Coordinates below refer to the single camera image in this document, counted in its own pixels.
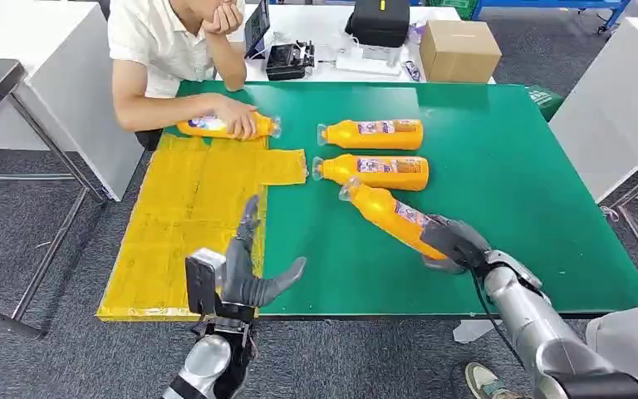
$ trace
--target white cabinet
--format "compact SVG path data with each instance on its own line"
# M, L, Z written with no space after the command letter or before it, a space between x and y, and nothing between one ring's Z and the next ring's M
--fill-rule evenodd
M0 58L27 71L20 98L63 149L77 151L115 200L130 182L142 147L116 123L106 20L96 2L0 0ZM0 149L46 147L7 103Z
M549 126L596 202L638 171L638 18L622 22Z

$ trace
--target monitor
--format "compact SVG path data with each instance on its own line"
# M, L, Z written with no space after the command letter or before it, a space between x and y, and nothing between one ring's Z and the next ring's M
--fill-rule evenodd
M260 0L243 29L246 37L246 58L253 57L263 51L263 44L258 44L263 40L263 36L269 28L270 13L268 12L267 0Z

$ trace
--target bottle label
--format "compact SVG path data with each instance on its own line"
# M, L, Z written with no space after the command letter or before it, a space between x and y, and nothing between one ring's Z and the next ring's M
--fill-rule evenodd
M359 157L356 168L359 172L366 173L419 173L422 171L420 162L416 158L380 160Z
M429 221L429 218L426 217L425 214L399 201L395 201L395 213L401 216L402 219L418 224L420 227L425 227Z
M373 135L375 133L406 133L416 131L420 122L416 119L397 119L390 121L356 122L359 135Z
M395 121L395 131L398 133L417 131L417 125L419 123L416 119L399 119Z
M374 135L375 133L395 133L393 121L357 122L359 135Z
M199 118L190 119L188 123L189 127L197 127L208 131L220 131L224 128L223 121L216 114L207 114Z

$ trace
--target bottle cap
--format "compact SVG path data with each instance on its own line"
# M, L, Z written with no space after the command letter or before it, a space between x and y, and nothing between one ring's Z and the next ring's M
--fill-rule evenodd
M317 125L317 144L326 144L326 125L323 125L321 123Z
M342 201L351 201L353 195L356 194L358 187L361 186L361 182L357 177L353 176L348 179L348 181L341 187L341 191L339 191L339 200Z
M324 160L318 156L315 156L312 160L312 178L314 180L321 180L324 178Z
M272 118L272 129L270 130L270 136L277 139L280 138L280 134L282 133L282 127L280 127L280 116L275 116Z

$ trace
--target sneaker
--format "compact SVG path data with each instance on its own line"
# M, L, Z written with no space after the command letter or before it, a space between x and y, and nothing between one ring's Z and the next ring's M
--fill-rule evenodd
M518 394L505 389L498 376L480 363L466 366L466 384L475 399L515 399Z

